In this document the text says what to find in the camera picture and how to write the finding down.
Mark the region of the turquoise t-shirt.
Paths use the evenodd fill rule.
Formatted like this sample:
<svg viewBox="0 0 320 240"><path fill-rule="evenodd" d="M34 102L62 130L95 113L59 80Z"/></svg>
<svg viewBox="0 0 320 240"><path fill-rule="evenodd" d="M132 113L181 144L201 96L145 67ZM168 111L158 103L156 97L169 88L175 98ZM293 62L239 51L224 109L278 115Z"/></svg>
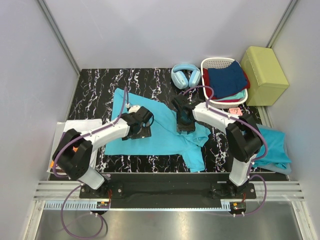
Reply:
<svg viewBox="0 0 320 240"><path fill-rule="evenodd" d="M105 155L181 155L186 167L192 173L205 170L202 147L211 133L207 127L196 123L194 132L178 133L176 112L170 110L164 103L132 93L128 95L128 99L130 104L145 107L153 113L151 136L128 140L115 139L106 144Z"/></svg>

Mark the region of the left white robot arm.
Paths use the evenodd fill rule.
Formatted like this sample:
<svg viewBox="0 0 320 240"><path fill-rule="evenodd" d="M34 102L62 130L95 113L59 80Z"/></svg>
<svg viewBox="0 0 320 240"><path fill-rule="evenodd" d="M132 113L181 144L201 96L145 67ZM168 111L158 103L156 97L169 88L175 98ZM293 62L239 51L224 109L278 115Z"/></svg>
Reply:
<svg viewBox="0 0 320 240"><path fill-rule="evenodd" d="M53 166L58 166L73 181L90 187L97 198L108 193L107 179L90 166L94 151L114 140L149 138L154 114L144 106L135 105L128 113L101 127L83 133L71 128L66 131L52 155Z"/></svg>

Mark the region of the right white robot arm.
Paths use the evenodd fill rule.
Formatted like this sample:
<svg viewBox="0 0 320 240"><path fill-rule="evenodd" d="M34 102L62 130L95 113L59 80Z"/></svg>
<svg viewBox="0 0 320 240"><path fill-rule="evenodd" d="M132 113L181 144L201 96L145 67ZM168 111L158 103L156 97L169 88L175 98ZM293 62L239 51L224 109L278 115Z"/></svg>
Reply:
<svg viewBox="0 0 320 240"><path fill-rule="evenodd" d="M226 184L226 192L232 198L239 198L249 183L250 170L262 146L266 146L254 118L249 114L238 116L211 107L205 101L179 94L171 101L176 110L177 132L192 133L196 122L202 122L226 134L228 149L233 163Z"/></svg>

